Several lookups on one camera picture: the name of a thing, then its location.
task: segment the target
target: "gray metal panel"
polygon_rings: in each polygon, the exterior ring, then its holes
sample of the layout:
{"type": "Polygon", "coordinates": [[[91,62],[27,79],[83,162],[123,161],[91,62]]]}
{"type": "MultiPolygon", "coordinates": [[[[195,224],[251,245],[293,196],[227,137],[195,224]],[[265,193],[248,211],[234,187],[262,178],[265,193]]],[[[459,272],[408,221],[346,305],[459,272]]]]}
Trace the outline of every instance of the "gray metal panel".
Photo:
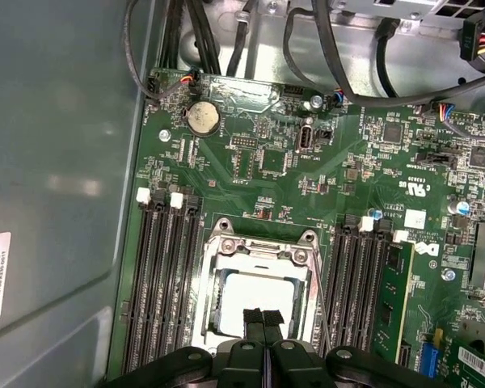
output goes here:
{"type": "Polygon", "coordinates": [[[439,0],[334,0],[332,7],[342,11],[383,18],[421,19],[439,0]]]}
{"type": "MultiPolygon", "coordinates": [[[[0,386],[104,373],[136,128],[125,4],[0,0],[0,232],[12,233],[0,386]]],[[[149,5],[135,14],[139,53],[149,5]]]]}
{"type": "MultiPolygon", "coordinates": [[[[224,73],[234,49],[237,21],[235,13],[244,1],[224,0],[205,4],[213,34],[221,46],[221,71],[224,73]]],[[[260,0],[257,12],[251,16],[250,33],[242,54],[237,76],[267,82],[301,84],[288,69],[282,55],[282,36],[286,10],[300,6],[312,9],[311,0],[260,0]],[[268,9],[275,2],[274,10],[268,9]]],[[[342,14],[331,15],[340,56],[347,76],[356,93],[381,95],[383,91],[375,70],[373,34],[379,19],[342,14]]],[[[399,95],[435,91],[456,86],[459,78],[473,80],[483,76],[459,58],[456,41],[462,21],[455,18],[432,16],[432,23],[425,25],[411,20],[403,21],[397,34],[388,43],[386,64],[390,79],[399,95]],[[450,21],[451,27],[444,21],[450,21]]],[[[199,55],[194,47],[192,26],[188,17],[182,29],[180,68],[199,65],[199,55]]],[[[291,38],[291,52],[298,65],[313,80],[324,86],[336,87],[334,78],[325,63],[318,33],[312,19],[298,17],[291,38]]],[[[485,87],[454,98],[458,109],[485,112],[485,87]]]]}

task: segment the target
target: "gray cable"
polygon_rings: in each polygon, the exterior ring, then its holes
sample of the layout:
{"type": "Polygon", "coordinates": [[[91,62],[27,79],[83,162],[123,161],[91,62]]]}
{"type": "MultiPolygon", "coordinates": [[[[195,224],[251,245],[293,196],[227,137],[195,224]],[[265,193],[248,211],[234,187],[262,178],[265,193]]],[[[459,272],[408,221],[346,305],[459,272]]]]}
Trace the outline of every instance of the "gray cable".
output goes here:
{"type": "Polygon", "coordinates": [[[473,135],[472,133],[468,133],[467,131],[460,129],[455,125],[451,124],[447,120],[442,121],[442,125],[444,125],[449,131],[456,133],[458,136],[468,137],[469,139],[473,139],[473,140],[485,141],[485,136],[473,135]]]}

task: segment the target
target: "wire connector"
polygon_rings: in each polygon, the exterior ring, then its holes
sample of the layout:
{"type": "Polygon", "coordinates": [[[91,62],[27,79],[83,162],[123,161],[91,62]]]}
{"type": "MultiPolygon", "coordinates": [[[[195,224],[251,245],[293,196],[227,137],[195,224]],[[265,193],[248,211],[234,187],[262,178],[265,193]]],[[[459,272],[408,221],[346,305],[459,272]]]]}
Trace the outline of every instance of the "wire connector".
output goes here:
{"type": "Polygon", "coordinates": [[[472,14],[463,21],[460,31],[460,58],[473,61],[479,55],[480,38],[485,32],[485,9],[472,14]]]}
{"type": "Polygon", "coordinates": [[[240,23],[250,24],[251,13],[246,11],[237,11],[235,12],[235,20],[240,23]]]}
{"type": "Polygon", "coordinates": [[[397,28],[401,23],[401,19],[391,19],[391,18],[384,18],[379,23],[377,30],[375,31],[374,38],[376,40],[380,40],[381,38],[391,39],[394,37],[397,28]]]}

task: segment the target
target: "black cable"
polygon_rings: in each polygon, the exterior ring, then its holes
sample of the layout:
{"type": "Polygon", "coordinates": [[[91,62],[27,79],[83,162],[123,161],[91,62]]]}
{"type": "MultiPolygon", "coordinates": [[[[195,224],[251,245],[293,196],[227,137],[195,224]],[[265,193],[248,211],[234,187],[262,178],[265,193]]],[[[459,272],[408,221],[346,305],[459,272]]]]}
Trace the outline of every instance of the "black cable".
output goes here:
{"type": "Polygon", "coordinates": [[[316,91],[320,90],[320,85],[316,82],[312,81],[311,79],[307,78],[300,68],[297,66],[297,63],[293,59],[293,55],[291,54],[291,50],[289,49],[289,40],[291,39],[291,35],[293,34],[294,29],[294,17],[296,15],[304,15],[304,16],[313,16],[312,11],[305,10],[303,8],[293,8],[289,14],[288,18],[285,21],[285,30],[284,30],[284,39],[282,41],[282,53],[284,54],[285,63],[289,67],[289,69],[296,75],[304,84],[311,89],[316,91]]]}
{"type": "Polygon", "coordinates": [[[171,42],[169,43],[169,61],[171,69],[178,68],[179,38],[181,37],[181,23],[183,18],[183,0],[175,0],[175,11],[172,14],[171,42]]]}
{"type": "Polygon", "coordinates": [[[391,98],[399,97],[399,95],[391,84],[388,71],[386,70],[386,46],[388,45],[388,40],[394,37],[395,31],[397,31],[400,23],[400,19],[384,18],[375,31],[375,39],[377,40],[375,52],[377,75],[382,89],[391,98]]]}
{"type": "Polygon", "coordinates": [[[391,84],[390,77],[386,71],[386,46],[388,45],[388,38],[382,37],[377,41],[375,63],[377,68],[377,75],[382,89],[388,97],[399,97],[391,84]]]}
{"type": "Polygon", "coordinates": [[[200,20],[197,17],[196,8],[194,7],[194,0],[185,0],[187,3],[188,14],[191,17],[192,29],[194,30],[194,36],[196,37],[197,51],[200,54],[201,67],[205,73],[212,73],[210,66],[209,55],[207,54],[207,46],[205,44],[205,38],[203,37],[203,31],[201,29],[200,20]]]}
{"type": "Polygon", "coordinates": [[[171,41],[171,32],[173,19],[172,15],[175,11],[176,0],[169,1],[169,7],[167,8],[167,17],[165,22],[165,30],[163,33],[162,50],[160,51],[160,59],[158,61],[158,67],[167,67],[169,61],[169,43],[171,41]]]}
{"type": "Polygon", "coordinates": [[[464,131],[463,129],[460,129],[455,125],[451,124],[448,120],[442,121],[442,125],[444,125],[449,131],[456,133],[458,136],[468,137],[472,140],[485,141],[485,136],[473,135],[472,133],[468,133],[467,131],[464,131]]]}
{"type": "Polygon", "coordinates": [[[138,70],[135,65],[135,61],[133,60],[133,50],[131,48],[131,15],[133,14],[133,8],[137,5],[138,0],[131,0],[126,7],[126,13],[124,14],[124,27],[123,27],[123,36],[122,40],[124,43],[124,52],[126,55],[126,60],[128,62],[129,73],[133,78],[133,81],[137,84],[138,88],[150,99],[155,101],[159,101],[160,99],[165,99],[169,95],[172,95],[175,91],[179,89],[182,85],[181,80],[173,83],[166,91],[162,93],[153,93],[149,89],[147,89],[146,85],[144,85],[140,79],[140,75],[138,75],[138,70]]]}
{"type": "Polygon", "coordinates": [[[213,38],[212,29],[210,28],[209,19],[207,18],[207,14],[205,13],[203,3],[198,0],[189,0],[188,4],[191,4],[196,11],[196,17],[202,31],[203,38],[205,39],[207,54],[209,56],[212,73],[221,75],[221,67],[219,66],[219,57],[217,53],[216,42],[213,38]]]}
{"type": "Polygon", "coordinates": [[[392,108],[399,105],[421,105],[431,101],[448,99],[467,91],[472,91],[485,85],[485,77],[481,77],[472,82],[467,82],[459,86],[450,87],[441,91],[424,93],[421,95],[411,95],[399,98],[382,98],[357,95],[354,93],[343,64],[341,63],[340,53],[335,42],[334,32],[332,31],[331,18],[329,17],[331,9],[327,5],[327,0],[311,0],[314,10],[314,20],[318,29],[320,44],[322,45],[325,62],[329,66],[335,80],[339,83],[345,97],[356,105],[371,108],[392,108]]]}
{"type": "MultiPolygon", "coordinates": [[[[247,3],[242,8],[242,12],[250,13],[253,10],[256,0],[248,0],[247,3]]],[[[228,68],[226,69],[226,75],[228,77],[235,77],[237,73],[237,68],[239,62],[241,61],[241,56],[243,55],[244,45],[246,44],[246,34],[248,32],[248,23],[239,22],[237,25],[237,32],[235,33],[234,42],[234,52],[228,63],[228,68]]]]}

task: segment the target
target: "green circuit board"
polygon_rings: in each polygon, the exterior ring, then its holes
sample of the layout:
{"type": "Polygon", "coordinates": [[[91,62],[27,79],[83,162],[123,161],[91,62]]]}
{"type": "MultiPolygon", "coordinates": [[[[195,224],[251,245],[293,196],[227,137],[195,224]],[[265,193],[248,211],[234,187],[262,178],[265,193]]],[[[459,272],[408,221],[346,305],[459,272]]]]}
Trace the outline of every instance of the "green circuit board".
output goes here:
{"type": "MultiPolygon", "coordinates": [[[[165,88],[183,73],[155,70],[153,76],[165,88]]],[[[330,109],[323,96],[324,105],[313,110],[309,101],[314,94],[204,75],[200,95],[191,95],[183,86],[161,103],[146,103],[108,378],[129,370],[129,307],[144,233],[138,188],[184,190],[197,196],[198,247],[219,217],[228,217],[238,234],[259,238],[294,241],[303,230],[315,230],[324,281],[342,217],[380,210],[392,232],[407,232],[409,241],[402,268],[395,274],[385,272],[377,301],[378,306],[387,304],[390,313],[376,313],[372,349],[389,361],[397,361],[402,340],[411,345],[407,366],[418,369],[422,343],[432,341],[437,328],[451,335],[464,318],[485,323],[485,307],[479,302],[485,294],[468,285],[476,224],[485,221],[485,142],[456,137],[443,129],[437,116],[421,116],[414,107],[373,109],[345,102],[330,109]],[[184,113],[197,101],[213,103],[220,115],[217,130],[207,137],[196,136],[185,119],[184,113]],[[299,150],[298,131],[308,117],[316,134],[308,150],[299,150]],[[162,131],[170,138],[163,141],[162,131]],[[443,149],[451,155],[452,166],[417,157],[443,149]],[[468,217],[449,213],[454,200],[470,204],[468,217]],[[445,280],[444,270],[452,270],[455,277],[445,280]],[[385,331],[385,319],[390,330],[397,327],[398,332],[385,331]]],[[[454,112],[452,120],[473,133],[485,133],[485,116],[454,112]]],[[[190,267],[194,274],[200,262],[197,249],[190,267]]],[[[176,265],[179,274],[185,273],[185,264],[176,265]]],[[[156,288],[165,289],[162,284],[156,288]]],[[[190,314],[179,324],[190,326],[193,292],[185,300],[190,314]]],[[[187,344],[189,334],[184,330],[176,345],[187,344]]],[[[171,342],[167,337],[162,341],[171,342]]],[[[164,346],[162,352],[170,348],[164,346]]]]}

